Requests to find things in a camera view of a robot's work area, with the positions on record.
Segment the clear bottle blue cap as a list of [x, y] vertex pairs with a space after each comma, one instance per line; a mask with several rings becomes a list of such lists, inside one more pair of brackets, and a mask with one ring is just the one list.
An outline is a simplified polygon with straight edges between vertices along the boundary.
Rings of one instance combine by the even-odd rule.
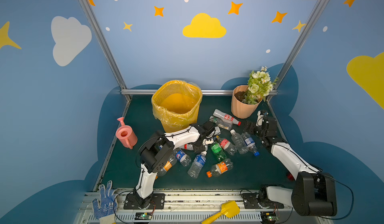
[[246, 144], [247, 148], [249, 149], [249, 151], [255, 156], [259, 156], [260, 153], [258, 151], [258, 148], [256, 146], [256, 142], [254, 141], [254, 139], [251, 137], [251, 135], [247, 132], [244, 132], [241, 134], [243, 140], [244, 140], [244, 143]]

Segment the clear bottle white cap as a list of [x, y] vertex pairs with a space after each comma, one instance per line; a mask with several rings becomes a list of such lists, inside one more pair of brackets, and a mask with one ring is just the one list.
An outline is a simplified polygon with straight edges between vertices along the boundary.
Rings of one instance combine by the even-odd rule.
[[234, 145], [236, 146], [239, 154], [245, 154], [249, 151], [248, 147], [246, 146], [246, 144], [244, 143], [244, 140], [242, 138], [242, 136], [237, 133], [235, 130], [230, 130], [230, 133], [232, 135], [232, 141], [234, 143]]

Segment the clear crushed bottle green cap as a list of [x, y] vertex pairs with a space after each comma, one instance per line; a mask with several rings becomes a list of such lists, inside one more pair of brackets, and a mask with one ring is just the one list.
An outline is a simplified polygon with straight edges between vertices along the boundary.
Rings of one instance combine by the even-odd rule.
[[209, 121], [216, 124], [219, 128], [230, 131], [232, 129], [233, 123], [224, 121], [218, 117], [210, 116]]

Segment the white bottle red cap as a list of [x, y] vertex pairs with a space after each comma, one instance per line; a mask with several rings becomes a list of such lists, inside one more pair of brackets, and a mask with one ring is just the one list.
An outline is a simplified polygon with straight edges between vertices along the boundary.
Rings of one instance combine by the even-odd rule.
[[238, 121], [237, 119], [235, 119], [233, 116], [227, 114], [227, 113], [224, 113], [218, 109], [215, 109], [214, 113], [213, 113], [213, 116], [217, 117], [217, 118], [220, 118], [221, 120], [225, 121], [225, 122], [229, 122], [229, 123], [232, 123], [232, 124], [235, 124], [237, 126], [240, 126], [241, 125], [241, 122]]

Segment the white bottle red label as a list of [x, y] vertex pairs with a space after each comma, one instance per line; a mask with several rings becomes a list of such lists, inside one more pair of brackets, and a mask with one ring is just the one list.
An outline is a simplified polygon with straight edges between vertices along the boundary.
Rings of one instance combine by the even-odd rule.
[[190, 144], [184, 144], [182, 146], [180, 146], [181, 149], [185, 149], [185, 150], [189, 150], [189, 151], [193, 151], [194, 150], [194, 145], [192, 143]]

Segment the pepsi bottle blue cap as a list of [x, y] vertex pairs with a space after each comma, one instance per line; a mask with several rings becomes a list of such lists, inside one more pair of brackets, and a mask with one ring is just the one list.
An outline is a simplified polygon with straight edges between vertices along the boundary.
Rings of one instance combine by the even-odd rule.
[[174, 149], [173, 155], [184, 167], [187, 167], [192, 161], [190, 156], [180, 148]]

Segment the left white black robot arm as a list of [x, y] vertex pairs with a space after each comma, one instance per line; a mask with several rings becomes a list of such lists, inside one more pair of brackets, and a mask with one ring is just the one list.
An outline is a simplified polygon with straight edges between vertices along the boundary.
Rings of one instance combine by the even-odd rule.
[[192, 144], [194, 152], [205, 150], [204, 141], [213, 136], [215, 124], [207, 121], [202, 125], [191, 124], [187, 128], [173, 133], [157, 131], [138, 151], [140, 155], [140, 178], [133, 194], [140, 209], [149, 206], [154, 193], [157, 172], [166, 165], [176, 148]]

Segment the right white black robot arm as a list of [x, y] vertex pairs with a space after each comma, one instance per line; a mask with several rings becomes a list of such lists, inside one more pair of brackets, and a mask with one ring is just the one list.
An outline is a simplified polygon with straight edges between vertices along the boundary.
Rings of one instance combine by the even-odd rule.
[[258, 205], [271, 208], [280, 203], [290, 206], [300, 216], [335, 216], [337, 198], [335, 181], [328, 173], [310, 165], [290, 144], [277, 134], [277, 120], [263, 116], [256, 122], [245, 122], [244, 131], [256, 135], [267, 149], [289, 171], [295, 180], [293, 189], [277, 185], [263, 185], [258, 192]]

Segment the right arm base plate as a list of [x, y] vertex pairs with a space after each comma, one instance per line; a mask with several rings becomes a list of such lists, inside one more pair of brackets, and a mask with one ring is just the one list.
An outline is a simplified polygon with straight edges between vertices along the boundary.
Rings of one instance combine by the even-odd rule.
[[285, 207], [258, 193], [242, 193], [240, 196], [243, 198], [245, 209], [283, 209]]

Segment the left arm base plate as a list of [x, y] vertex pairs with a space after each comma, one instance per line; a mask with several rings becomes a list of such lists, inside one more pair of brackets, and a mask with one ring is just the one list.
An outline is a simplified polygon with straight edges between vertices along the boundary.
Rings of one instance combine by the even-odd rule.
[[155, 193], [151, 195], [151, 199], [144, 199], [142, 201], [137, 195], [129, 193], [124, 201], [124, 210], [149, 210], [155, 208], [156, 210], [163, 210], [165, 204], [165, 194]]

